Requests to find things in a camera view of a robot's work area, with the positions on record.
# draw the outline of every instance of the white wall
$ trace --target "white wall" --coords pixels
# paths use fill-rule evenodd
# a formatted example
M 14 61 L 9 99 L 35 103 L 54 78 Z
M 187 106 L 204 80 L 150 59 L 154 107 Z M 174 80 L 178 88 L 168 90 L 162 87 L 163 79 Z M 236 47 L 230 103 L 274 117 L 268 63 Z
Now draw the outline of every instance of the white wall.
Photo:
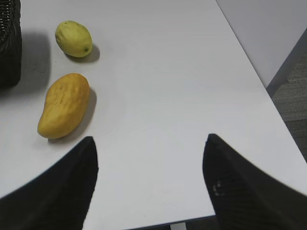
M 216 0 L 265 87 L 307 28 L 307 0 Z M 299 48 L 281 70 L 284 78 L 306 46 Z

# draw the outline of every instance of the yellow mango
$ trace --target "yellow mango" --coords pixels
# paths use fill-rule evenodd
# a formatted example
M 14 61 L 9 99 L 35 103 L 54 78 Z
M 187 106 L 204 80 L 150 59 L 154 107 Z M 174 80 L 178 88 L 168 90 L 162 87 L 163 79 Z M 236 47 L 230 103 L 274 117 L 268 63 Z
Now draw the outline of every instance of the yellow mango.
M 48 89 L 37 131 L 45 138 L 61 138 L 82 121 L 90 97 L 87 79 L 78 73 L 59 78 Z

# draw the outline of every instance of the gray carpet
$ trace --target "gray carpet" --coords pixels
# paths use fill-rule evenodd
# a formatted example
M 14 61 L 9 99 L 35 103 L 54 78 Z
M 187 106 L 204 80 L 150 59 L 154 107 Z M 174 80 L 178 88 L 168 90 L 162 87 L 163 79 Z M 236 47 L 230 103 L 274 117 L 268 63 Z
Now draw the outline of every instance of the gray carpet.
M 307 54 L 272 100 L 307 161 Z

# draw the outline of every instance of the yellow lemon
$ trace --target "yellow lemon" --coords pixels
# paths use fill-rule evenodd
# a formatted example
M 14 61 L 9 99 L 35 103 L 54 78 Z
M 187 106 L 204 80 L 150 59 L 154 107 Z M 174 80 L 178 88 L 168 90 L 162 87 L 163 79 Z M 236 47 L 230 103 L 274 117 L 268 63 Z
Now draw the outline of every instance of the yellow lemon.
M 93 48 L 92 37 L 87 28 L 77 22 L 64 21 L 56 29 L 56 41 L 64 53 L 82 58 Z

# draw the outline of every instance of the table surface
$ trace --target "table surface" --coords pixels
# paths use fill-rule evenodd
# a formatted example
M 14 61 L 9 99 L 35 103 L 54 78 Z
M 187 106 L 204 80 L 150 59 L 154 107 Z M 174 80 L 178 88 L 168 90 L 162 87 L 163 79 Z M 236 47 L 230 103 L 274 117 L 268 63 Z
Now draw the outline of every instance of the table surface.
M 263 85 L 268 87 L 307 28 L 307 1 L 216 1 Z M 304 40 L 304 45 L 307 47 L 307 40 Z M 295 51 L 293 55 L 300 56 L 300 50 Z
M 84 24 L 94 50 L 68 58 L 54 32 Z M 307 194 L 306 163 L 215 0 L 22 2 L 22 80 L 0 93 L 0 196 L 93 136 L 98 180 L 85 230 L 122 230 L 214 214 L 201 164 L 216 133 Z M 92 87 L 66 138 L 36 132 L 47 88 L 78 72 Z

